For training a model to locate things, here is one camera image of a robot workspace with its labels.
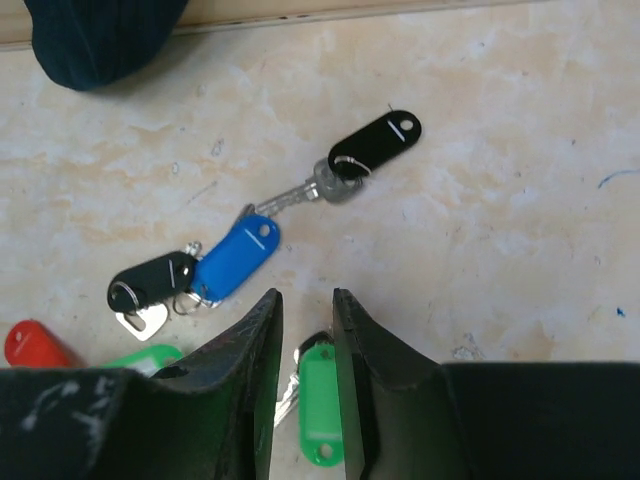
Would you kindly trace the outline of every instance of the red key tag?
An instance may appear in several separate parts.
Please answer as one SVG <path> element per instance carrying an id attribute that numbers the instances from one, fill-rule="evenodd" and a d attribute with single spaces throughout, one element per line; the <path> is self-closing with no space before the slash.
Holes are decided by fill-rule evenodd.
<path id="1" fill-rule="evenodd" d="M 32 368 L 72 367 L 60 342 L 36 320 L 23 320 L 11 329 L 4 342 L 9 365 Z"/>

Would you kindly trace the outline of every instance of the white marble surface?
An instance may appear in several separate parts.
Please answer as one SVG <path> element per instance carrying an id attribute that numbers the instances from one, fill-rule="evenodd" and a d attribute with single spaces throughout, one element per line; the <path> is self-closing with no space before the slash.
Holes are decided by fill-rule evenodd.
<path id="1" fill-rule="evenodd" d="M 598 188 L 640 168 L 638 45 L 634 0 L 565 0 L 178 38 L 92 94 L 3 53 L 0 333 L 39 319 L 88 364 L 140 349 L 116 272 L 211 247 L 391 104 L 422 120 L 414 149 L 347 205 L 280 215 L 242 290 L 149 343 L 189 352 L 274 286 L 288 372 L 340 286 L 438 361 L 640 359 L 640 175 Z M 290 418 L 272 478 L 341 478 L 296 442 Z"/>

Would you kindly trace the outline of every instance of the scratch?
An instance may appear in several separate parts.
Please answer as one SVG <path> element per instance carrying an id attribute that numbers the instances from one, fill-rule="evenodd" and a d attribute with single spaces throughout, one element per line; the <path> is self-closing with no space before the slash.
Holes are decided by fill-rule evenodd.
<path id="1" fill-rule="evenodd" d="M 224 148 L 224 138 L 216 140 L 215 145 L 211 149 L 211 155 L 214 157 L 219 157 L 222 154 L 223 148 Z"/>
<path id="2" fill-rule="evenodd" d="M 72 412 L 71 418 L 77 420 L 81 424 L 86 427 L 87 437 L 87 447 L 89 449 L 88 452 L 88 464 L 93 464 L 96 457 L 98 456 L 98 451 L 100 449 L 100 441 L 102 440 L 102 435 L 104 432 L 104 426 L 102 418 L 99 416 L 91 416 L 85 415 L 80 412 Z"/>
<path id="3" fill-rule="evenodd" d="M 607 183 L 609 183 L 609 181 L 613 180 L 616 177 L 622 176 L 622 175 L 636 175 L 640 173 L 640 168 L 636 168 L 635 170 L 619 170 L 617 172 L 612 173 L 611 175 L 605 177 L 599 184 L 598 184 L 598 188 L 602 188 L 604 187 Z"/>
<path id="4" fill-rule="evenodd" d="M 201 188 L 200 190 L 198 190 L 195 195 L 193 197 L 191 197 L 189 199 L 189 201 L 185 204 L 185 207 L 188 207 L 189 205 L 191 205 L 195 200 L 197 200 L 197 198 L 199 196 L 201 196 L 203 193 L 206 193 L 207 190 L 212 189 L 213 187 L 215 187 L 216 185 L 218 185 L 218 181 L 214 180 L 213 182 L 211 182 L 209 185 L 207 185 L 204 188 Z"/>
<path id="5" fill-rule="evenodd" d="M 582 31 L 584 30 L 584 27 L 585 27 L 585 24 L 586 24 L 587 21 L 588 21 L 588 19 L 585 20 L 585 22 L 582 23 L 581 29 L 578 32 L 574 33 L 571 36 L 571 39 L 569 40 L 569 46 L 567 48 L 567 54 L 564 57 L 564 63 L 562 65 L 562 71 L 560 72 L 560 83 L 564 83 L 564 77 L 565 77 L 565 75 L 567 73 L 567 68 L 569 67 L 569 62 L 572 60 L 571 57 L 573 56 L 573 52 L 574 52 L 574 47 L 575 47 L 576 41 L 578 40 L 578 36 L 582 34 Z"/>
<path id="6" fill-rule="evenodd" d="M 464 338 L 466 338 L 469 341 L 469 344 L 472 347 L 472 353 L 474 354 L 474 359 L 485 358 L 484 353 L 482 353 L 482 350 L 480 350 L 480 347 L 476 343 L 476 339 L 473 338 L 472 333 L 465 333 Z"/>

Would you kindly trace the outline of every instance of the silver key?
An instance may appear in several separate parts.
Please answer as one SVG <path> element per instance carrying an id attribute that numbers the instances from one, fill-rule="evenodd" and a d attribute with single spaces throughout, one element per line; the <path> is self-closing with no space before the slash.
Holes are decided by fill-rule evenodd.
<path id="1" fill-rule="evenodd" d="M 154 336 L 169 319 L 169 310 L 163 303 L 150 305 L 147 308 L 138 310 L 135 314 L 142 323 L 144 323 L 144 328 L 138 328 L 133 324 L 129 315 L 124 313 L 116 313 L 116 320 L 141 342 L 149 340 Z"/>
<path id="2" fill-rule="evenodd" d="M 192 257 L 198 258 L 198 255 L 200 255 L 200 252 L 202 251 L 202 244 L 199 241 L 194 240 L 193 242 L 187 243 L 187 246 L 184 247 L 183 251 Z"/>
<path id="3" fill-rule="evenodd" d="M 291 205 L 302 202 L 313 202 L 320 198 L 317 185 L 318 183 L 315 177 L 310 177 L 299 187 L 292 188 L 266 202 L 256 205 L 255 213 L 264 215 L 265 217 L 272 217 Z"/>
<path id="4" fill-rule="evenodd" d="M 287 390 L 282 396 L 282 400 L 276 402 L 276 411 L 273 416 L 273 426 L 277 427 L 282 423 L 287 415 L 298 406 L 298 397 L 300 396 L 300 375 L 294 372 L 289 377 Z"/>
<path id="5" fill-rule="evenodd" d="M 238 224 L 238 222 L 240 222 L 240 220 L 242 220 L 247 215 L 254 215 L 255 213 L 256 213 L 256 206 L 253 203 L 247 203 L 244 207 L 242 207 L 242 210 L 240 210 L 240 213 L 234 220 L 231 228 L 235 227 Z"/>
<path id="6" fill-rule="evenodd" d="M 286 207 L 302 202 L 325 199 L 329 203 L 342 203 L 352 198 L 363 186 L 361 178 L 343 180 L 329 168 L 327 159 L 316 162 L 313 176 L 299 187 L 292 188 L 255 207 L 255 213 L 272 217 Z"/>

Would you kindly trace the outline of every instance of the keychain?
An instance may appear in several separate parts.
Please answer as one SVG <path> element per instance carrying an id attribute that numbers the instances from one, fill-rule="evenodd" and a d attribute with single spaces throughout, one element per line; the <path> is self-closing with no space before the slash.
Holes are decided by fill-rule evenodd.
<path id="1" fill-rule="evenodd" d="M 273 220 L 247 215 L 243 209 L 227 236 L 196 265 L 191 297 L 198 303 L 186 310 L 174 299 L 174 311 L 186 315 L 201 305 L 219 305 L 273 255 L 279 243 L 280 229 Z"/>
<path id="2" fill-rule="evenodd" d="M 109 284 L 109 308 L 129 314 L 188 290 L 196 262 L 193 255 L 177 251 L 118 273 Z"/>
<path id="3" fill-rule="evenodd" d="M 329 168 L 347 180 L 371 175 L 413 147 L 421 134 L 422 125 L 414 114 L 392 110 L 336 143 L 329 152 Z"/>

